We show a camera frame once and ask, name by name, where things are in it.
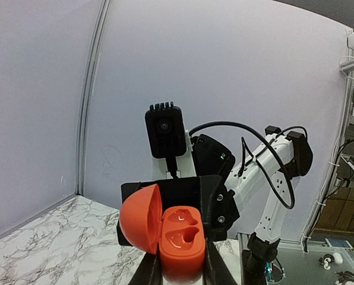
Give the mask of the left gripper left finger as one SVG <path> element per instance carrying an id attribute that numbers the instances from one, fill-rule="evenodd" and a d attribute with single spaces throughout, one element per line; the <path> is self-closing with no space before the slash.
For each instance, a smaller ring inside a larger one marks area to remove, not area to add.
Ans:
<path id="1" fill-rule="evenodd" d="M 129 285 L 161 284 L 161 261 L 158 254 L 146 253 L 140 262 Z"/>

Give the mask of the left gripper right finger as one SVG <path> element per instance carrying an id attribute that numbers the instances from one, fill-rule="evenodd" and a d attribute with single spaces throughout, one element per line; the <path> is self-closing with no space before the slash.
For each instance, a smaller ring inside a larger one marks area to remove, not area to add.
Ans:
<path id="1" fill-rule="evenodd" d="M 238 251 L 235 240 L 213 242 L 206 239 L 205 284 L 238 284 Z"/>

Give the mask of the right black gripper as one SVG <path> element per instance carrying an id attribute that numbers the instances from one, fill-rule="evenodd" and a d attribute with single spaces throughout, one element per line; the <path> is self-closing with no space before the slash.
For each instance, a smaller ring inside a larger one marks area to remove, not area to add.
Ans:
<path id="1" fill-rule="evenodd" d="M 170 207 L 193 207 L 201 214 L 205 237 L 212 242 L 227 239 L 227 231 L 239 218 L 234 190 L 228 190 L 220 175 L 205 175 L 189 178 L 165 179 L 148 182 L 128 182 L 121 185 L 122 202 L 130 195 L 150 186 L 158 185 L 162 213 L 156 213 L 159 229 L 162 230 L 163 215 Z"/>

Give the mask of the red earbud charging case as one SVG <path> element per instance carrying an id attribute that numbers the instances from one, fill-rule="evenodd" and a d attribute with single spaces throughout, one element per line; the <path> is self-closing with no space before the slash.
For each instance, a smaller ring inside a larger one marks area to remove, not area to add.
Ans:
<path id="1" fill-rule="evenodd" d="M 131 194 L 120 210 L 119 225 L 126 240 L 149 254 L 160 254 L 163 269 L 187 278 L 201 271 L 206 254 L 201 214 L 195 207 L 162 209 L 159 186 Z"/>

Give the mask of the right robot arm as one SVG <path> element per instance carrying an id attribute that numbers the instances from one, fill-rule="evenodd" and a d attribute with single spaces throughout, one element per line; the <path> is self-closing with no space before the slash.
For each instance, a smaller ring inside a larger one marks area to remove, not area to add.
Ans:
<path id="1" fill-rule="evenodd" d="M 295 205 L 294 181 L 313 161 L 301 126 L 268 126 L 260 146 L 242 144 L 242 162 L 218 141 L 195 130 L 150 131 L 153 156 L 149 182 L 125 183 L 116 226 L 119 244 L 145 256 L 131 284 L 162 284 L 163 278 L 204 284 L 235 284 L 215 247 L 263 186 L 270 192 L 263 215 L 241 254 L 249 284 L 264 284 L 266 266 L 277 256 L 283 219 Z"/>

